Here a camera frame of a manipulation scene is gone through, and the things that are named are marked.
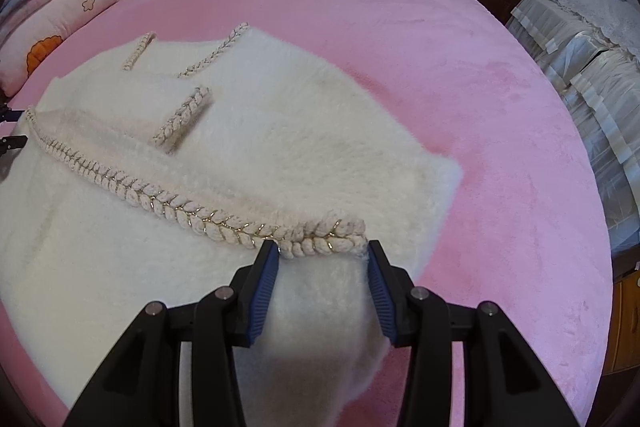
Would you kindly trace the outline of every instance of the screw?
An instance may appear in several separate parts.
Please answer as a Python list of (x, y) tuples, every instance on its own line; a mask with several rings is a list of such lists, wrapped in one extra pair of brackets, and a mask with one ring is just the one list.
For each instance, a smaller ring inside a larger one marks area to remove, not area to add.
[(162, 311), (162, 302), (153, 301), (145, 306), (145, 313), (152, 317), (158, 315)]
[(411, 288), (411, 296), (418, 301), (424, 301), (429, 296), (429, 290), (422, 286)]
[(234, 296), (234, 289), (231, 288), (231, 286), (220, 286), (220, 288), (213, 292), (213, 295), (222, 301), (226, 301)]
[(490, 317), (492, 315), (497, 315), (500, 311), (500, 308), (498, 308), (498, 304), (491, 301), (484, 301), (480, 303), (480, 309)]

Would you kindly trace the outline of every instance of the furniture covered with cloth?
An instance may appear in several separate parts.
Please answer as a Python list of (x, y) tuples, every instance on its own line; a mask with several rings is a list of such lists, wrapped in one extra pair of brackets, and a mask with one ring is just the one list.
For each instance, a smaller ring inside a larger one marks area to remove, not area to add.
[(640, 243), (640, 126), (633, 117), (640, 10), (626, 0), (522, 0), (512, 14), (507, 28), (574, 118), (596, 176), (612, 254), (623, 253)]

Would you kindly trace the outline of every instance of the pink bedspread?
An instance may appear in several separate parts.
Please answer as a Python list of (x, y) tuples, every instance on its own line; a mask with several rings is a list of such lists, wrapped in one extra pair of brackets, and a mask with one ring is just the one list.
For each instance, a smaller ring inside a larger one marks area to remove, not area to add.
[[(36, 102), (53, 76), (148, 31), (163, 40), (221, 39), (244, 21), (336, 64), (425, 148), (460, 162), (462, 187), (419, 282), (463, 305), (498, 302), (584, 422), (611, 305), (602, 206), (554, 89), (475, 0), (120, 0), (56, 49), (12, 105)], [(65, 407), (3, 312), (0, 327), (0, 363), (47, 427), (59, 426)], [(463, 423), (460, 355), (456, 427)], [(395, 425), (407, 363), (407, 352), (391, 352), (340, 427)]]

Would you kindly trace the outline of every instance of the orange flower print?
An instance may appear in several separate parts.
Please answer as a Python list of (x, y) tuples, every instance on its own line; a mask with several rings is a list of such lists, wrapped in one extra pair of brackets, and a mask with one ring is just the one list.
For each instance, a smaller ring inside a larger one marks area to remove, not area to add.
[(60, 35), (53, 35), (36, 42), (27, 53), (27, 77), (47, 58), (47, 56), (62, 44)]
[(88, 12), (89, 10), (94, 9), (95, 0), (86, 0), (82, 3), (82, 10)]

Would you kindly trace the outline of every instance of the braided trim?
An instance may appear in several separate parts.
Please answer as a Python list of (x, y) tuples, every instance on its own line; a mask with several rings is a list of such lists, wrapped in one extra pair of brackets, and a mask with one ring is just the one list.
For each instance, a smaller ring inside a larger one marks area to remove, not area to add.
[(124, 61), (124, 64), (122, 65), (122, 70), (130, 71), (133, 65), (136, 63), (136, 60), (138, 60), (140, 58), (140, 55), (142, 55), (142, 52), (146, 50), (146, 47), (155, 38), (156, 38), (156, 34), (153, 32), (149, 32), (146, 35), (143, 35), (138, 41), (138, 45), (136, 46), (136, 49), (133, 50), (133, 52), (129, 55), (129, 57), (127, 57), (127, 60)]
[(256, 223), (228, 212), (214, 210), (180, 194), (163, 190), (125, 171), (108, 167), (87, 158), (60, 140), (43, 134), (33, 108), (25, 111), (34, 141), (53, 158), (65, 163), (73, 172), (104, 190), (116, 194), (132, 206), (138, 206), (197, 235), (213, 241), (225, 241), (248, 249), (260, 248), (265, 239), (273, 239), (286, 259), (332, 253), (363, 254), (367, 246), (365, 224), (361, 219), (339, 219), (327, 214), (318, 221), (299, 223), (293, 228), (284, 225)]
[(210, 63), (212, 63), (214, 60), (220, 57), (220, 55), (222, 55), (224, 51), (228, 50), (231, 46), (233, 46), (234, 43), (248, 29), (249, 29), (249, 25), (246, 22), (243, 22), (242, 24), (239, 24), (238, 26), (236, 26), (233, 29), (233, 31), (229, 33), (229, 36), (225, 39), (225, 41), (222, 42), (222, 44), (220, 44), (218, 48), (212, 52), (212, 54), (210, 54), (208, 57), (203, 58), (197, 64), (194, 64), (193, 66), (189, 66), (183, 72), (178, 73), (178, 78), (181, 78), (183, 76), (190, 76), (192, 74), (198, 73), (199, 71), (202, 71), (204, 68), (209, 66)]
[(160, 147), (171, 137), (177, 139), (185, 131), (191, 118), (202, 108), (203, 102), (209, 96), (209, 87), (196, 87), (182, 102), (182, 105), (164, 122), (158, 133), (151, 139), (156, 147)]

